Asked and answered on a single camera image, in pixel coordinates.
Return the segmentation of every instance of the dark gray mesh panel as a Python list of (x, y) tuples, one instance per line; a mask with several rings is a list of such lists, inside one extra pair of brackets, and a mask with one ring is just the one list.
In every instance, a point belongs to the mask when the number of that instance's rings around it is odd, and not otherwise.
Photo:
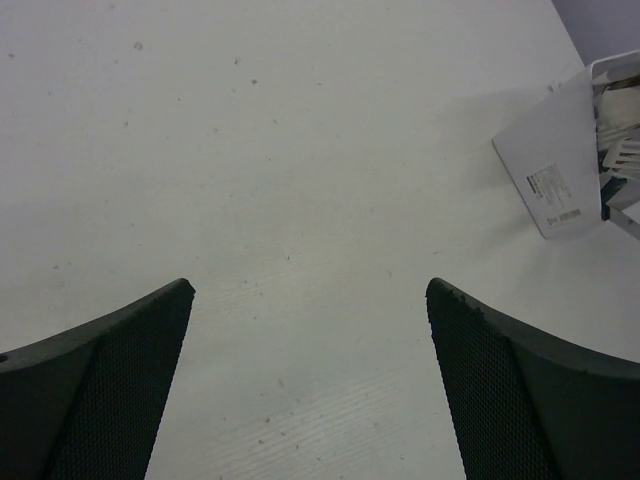
[(186, 283), (101, 337), (45, 478), (144, 478), (192, 298)]
[(559, 478), (509, 341), (437, 282), (427, 310), (467, 477)]

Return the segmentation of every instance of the black mesh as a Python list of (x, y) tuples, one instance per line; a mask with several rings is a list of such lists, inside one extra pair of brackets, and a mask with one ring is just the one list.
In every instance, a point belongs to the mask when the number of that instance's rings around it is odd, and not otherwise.
[(509, 341), (446, 286), (432, 282), (427, 298), (467, 477), (560, 478)]
[(190, 286), (100, 339), (44, 478), (144, 478), (187, 327), (185, 297)]

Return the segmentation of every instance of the barcode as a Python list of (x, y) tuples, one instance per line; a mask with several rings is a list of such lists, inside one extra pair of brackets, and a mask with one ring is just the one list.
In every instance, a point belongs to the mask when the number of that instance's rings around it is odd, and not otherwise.
[(571, 220), (572, 218), (579, 217), (580, 215), (582, 215), (582, 212), (580, 211), (579, 208), (576, 208), (575, 210), (572, 210), (570, 212), (566, 212), (558, 215), (558, 220), (560, 220), (561, 222), (566, 222), (567, 220)]

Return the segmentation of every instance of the product label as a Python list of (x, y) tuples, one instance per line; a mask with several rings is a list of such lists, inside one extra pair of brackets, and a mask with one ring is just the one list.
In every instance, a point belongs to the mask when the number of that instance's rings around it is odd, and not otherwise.
[(564, 225), (582, 215), (555, 163), (527, 176), (527, 182), (537, 201), (545, 205), (549, 226)]

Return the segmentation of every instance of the wall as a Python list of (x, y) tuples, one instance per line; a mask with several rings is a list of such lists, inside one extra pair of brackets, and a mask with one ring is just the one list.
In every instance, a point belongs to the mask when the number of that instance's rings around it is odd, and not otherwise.
[(640, 48), (637, 0), (553, 0), (585, 63)]

